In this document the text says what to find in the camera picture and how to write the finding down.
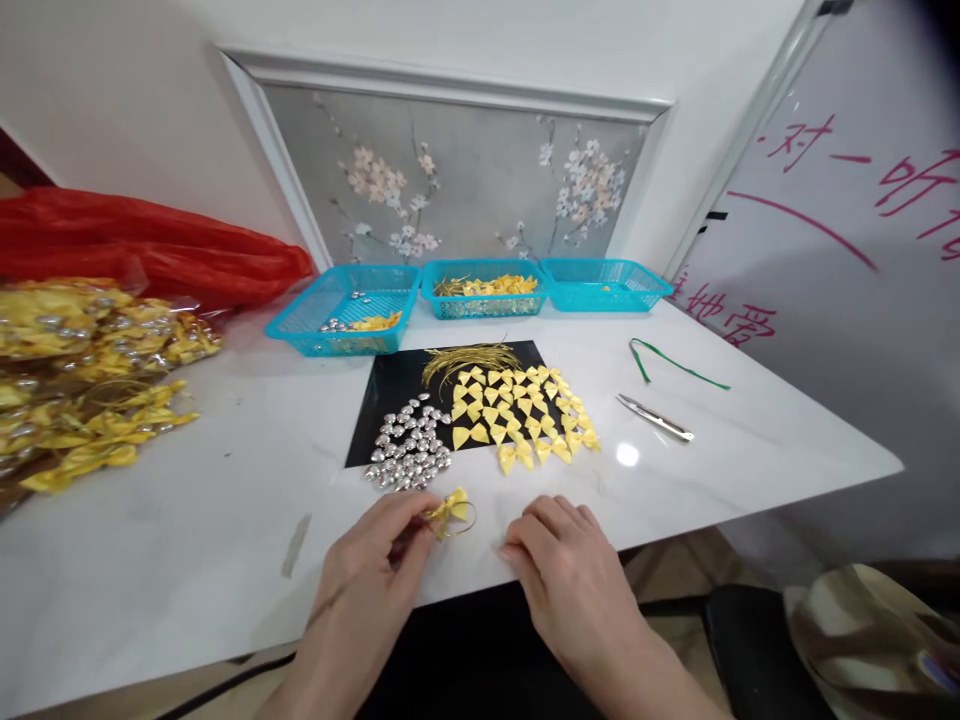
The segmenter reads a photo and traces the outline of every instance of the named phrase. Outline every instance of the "silver bead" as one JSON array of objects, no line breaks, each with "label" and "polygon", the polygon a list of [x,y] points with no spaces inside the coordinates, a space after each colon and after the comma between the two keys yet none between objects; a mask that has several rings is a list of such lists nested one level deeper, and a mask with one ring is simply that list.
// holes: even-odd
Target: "silver bead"
[{"label": "silver bead", "polygon": [[24,437],[25,435],[33,435],[37,431],[37,426],[33,423],[21,423],[17,425],[13,430],[10,431],[8,437],[18,438]]},{"label": "silver bead", "polygon": [[63,318],[59,315],[37,315],[34,318],[39,324],[46,325],[48,328],[58,328],[63,324]]}]

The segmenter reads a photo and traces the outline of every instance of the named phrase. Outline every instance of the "finger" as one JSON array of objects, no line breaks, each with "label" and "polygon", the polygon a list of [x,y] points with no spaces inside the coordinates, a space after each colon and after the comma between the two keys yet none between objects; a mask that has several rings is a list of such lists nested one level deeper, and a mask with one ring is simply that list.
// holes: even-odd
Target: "finger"
[{"label": "finger", "polygon": [[547,590],[537,566],[533,564],[527,551],[519,545],[504,545],[500,548],[499,555],[507,561],[516,574],[517,580],[520,581],[530,610],[542,611],[546,607]]},{"label": "finger", "polygon": [[534,515],[524,515],[510,523],[507,526],[507,542],[522,545],[541,572],[559,545],[557,538]]},{"label": "finger", "polygon": [[557,538],[569,537],[577,529],[573,518],[563,511],[556,500],[546,495],[530,503],[523,514],[536,517]]},{"label": "finger", "polygon": [[413,606],[423,583],[423,573],[427,569],[427,560],[436,541],[428,527],[421,527],[410,541],[407,552],[400,561],[400,569],[393,578],[393,587],[397,589],[404,602]]},{"label": "finger", "polygon": [[363,532],[371,541],[392,543],[410,521],[420,513],[440,507],[441,500],[432,493],[402,492],[381,498],[364,516]]},{"label": "finger", "polygon": [[587,521],[587,523],[592,528],[594,528],[595,530],[599,530],[600,532],[603,532],[603,528],[600,527],[600,521],[597,520],[596,517],[594,517],[594,514],[592,512],[590,512],[590,508],[588,508],[586,505],[579,505],[577,507],[577,512],[583,516],[583,518]]},{"label": "finger", "polygon": [[560,509],[570,516],[570,519],[573,520],[574,525],[581,530],[590,529],[590,523],[587,522],[587,519],[583,515],[577,512],[577,509],[573,506],[572,502],[567,500],[563,495],[556,495],[553,499],[557,501],[557,505],[560,506]]}]

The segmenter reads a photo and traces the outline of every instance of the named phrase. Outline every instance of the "floor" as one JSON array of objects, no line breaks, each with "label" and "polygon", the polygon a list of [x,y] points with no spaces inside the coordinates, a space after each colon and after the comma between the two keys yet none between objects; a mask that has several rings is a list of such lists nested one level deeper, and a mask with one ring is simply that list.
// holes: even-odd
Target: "floor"
[{"label": "floor", "polygon": [[[648,546],[627,564],[626,573],[641,602],[702,594],[721,583],[758,584],[723,536],[713,528]],[[710,697],[728,709],[700,621],[694,618],[653,618],[650,624],[670,643]],[[247,661],[247,665],[281,657],[293,649],[295,645],[272,648],[258,653]],[[217,663],[24,717],[30,720],[148,720],[231,677],[241,667]],[[285,669],[280,669],[261,675],[189,717],[193,720],[252,718],[282,681],[284,672]]]}]

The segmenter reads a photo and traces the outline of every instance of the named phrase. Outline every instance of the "white wall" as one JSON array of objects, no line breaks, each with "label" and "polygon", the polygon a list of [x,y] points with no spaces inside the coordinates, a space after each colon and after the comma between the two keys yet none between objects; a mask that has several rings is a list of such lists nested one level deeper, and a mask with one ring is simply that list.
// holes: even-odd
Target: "white wall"
[{"label": "white wall", "polygon": [[802,0],[0,0],[0,125],[58,184],[298,235],[214,42],[677,101],[623,254],[662,270]]}]

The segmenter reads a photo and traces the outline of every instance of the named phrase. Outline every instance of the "bag of yellow bows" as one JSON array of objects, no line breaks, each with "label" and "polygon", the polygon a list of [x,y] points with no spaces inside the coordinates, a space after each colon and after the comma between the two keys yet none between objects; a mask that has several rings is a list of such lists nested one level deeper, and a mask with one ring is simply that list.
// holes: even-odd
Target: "bag of yellow bows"
[{"label": "bag of yellow bows", "polygon": [[0,288],[0,518],[30,492],[56,493],[189,422],[169,371],[220,350],[183,303],[138,298],[111,279],[53,278]]}]

